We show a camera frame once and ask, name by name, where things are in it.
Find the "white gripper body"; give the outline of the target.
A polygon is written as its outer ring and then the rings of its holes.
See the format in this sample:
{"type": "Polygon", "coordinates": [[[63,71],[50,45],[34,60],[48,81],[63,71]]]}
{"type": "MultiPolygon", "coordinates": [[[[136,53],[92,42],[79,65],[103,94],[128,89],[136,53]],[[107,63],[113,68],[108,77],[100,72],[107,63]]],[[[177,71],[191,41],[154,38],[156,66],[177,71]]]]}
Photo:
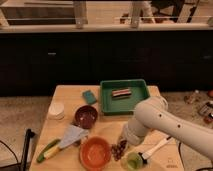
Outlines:
{"type": "Polygon", "coordinates": [[[131,145],[137,146],[139,144],[139,138],[130,131],[128,124],[123,125],[121,138],[125,139],[131,145]]]}

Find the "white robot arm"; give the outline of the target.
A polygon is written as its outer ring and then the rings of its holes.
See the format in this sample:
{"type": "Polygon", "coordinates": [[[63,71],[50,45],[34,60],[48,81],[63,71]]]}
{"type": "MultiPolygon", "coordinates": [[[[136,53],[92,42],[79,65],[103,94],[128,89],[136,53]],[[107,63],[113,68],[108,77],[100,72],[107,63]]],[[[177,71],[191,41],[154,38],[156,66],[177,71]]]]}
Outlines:
{"type": "Polygon", "coordinates": [[[168,102],[162,96],[152,96],[139,102],[132,117],[124,124],[121,137],[129,144],[138,146],[149,129],[166,133],[213,161],[213,129],[169,113],[168,102]]]}

